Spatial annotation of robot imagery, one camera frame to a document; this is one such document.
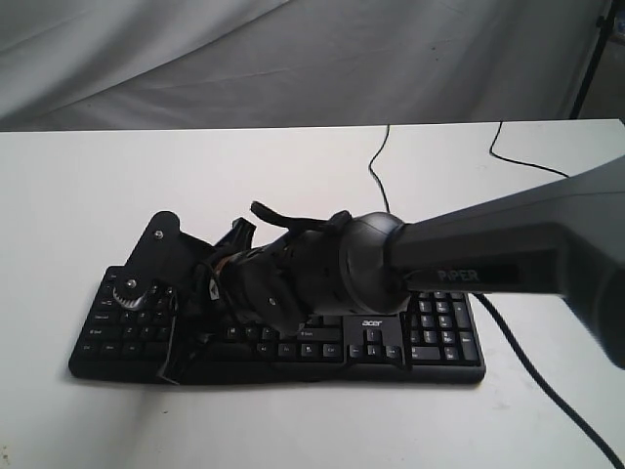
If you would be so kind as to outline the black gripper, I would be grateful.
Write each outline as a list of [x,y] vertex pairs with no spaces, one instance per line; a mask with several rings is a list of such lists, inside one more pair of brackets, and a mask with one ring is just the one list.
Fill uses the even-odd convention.
[[252,310],[243,281],[228,264],[252,247],[256,226],[244,218],[232,222],[215,249],[195,262],[189,285],[169,300],[172,316],[166,357],[157,376],[180,385],[192,365],[195,342],[258,342],[266,321]]

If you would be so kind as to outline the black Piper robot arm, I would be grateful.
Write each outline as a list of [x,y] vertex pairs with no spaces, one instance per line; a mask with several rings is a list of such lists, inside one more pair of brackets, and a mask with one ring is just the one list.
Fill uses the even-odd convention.
[[624,162],[408,224],[383,212],[327,220],[252,212],[283,235],[260,247],[237,221],[177,284],[164,379],[179,383],[220,319],[254,317],[301,332],[309,317],[393,315],[416,292],[552,294],[616,366],[624,363]]

